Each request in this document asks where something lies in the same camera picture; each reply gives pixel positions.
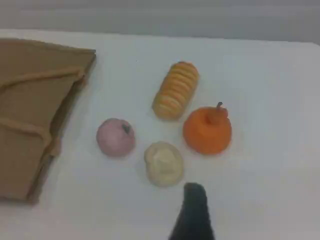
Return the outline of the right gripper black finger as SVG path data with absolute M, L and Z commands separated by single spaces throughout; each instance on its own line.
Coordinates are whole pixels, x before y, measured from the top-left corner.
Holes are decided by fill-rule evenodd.
M 187 182 L 183 201 L 169 240 L 215 240 L 205 188 Z

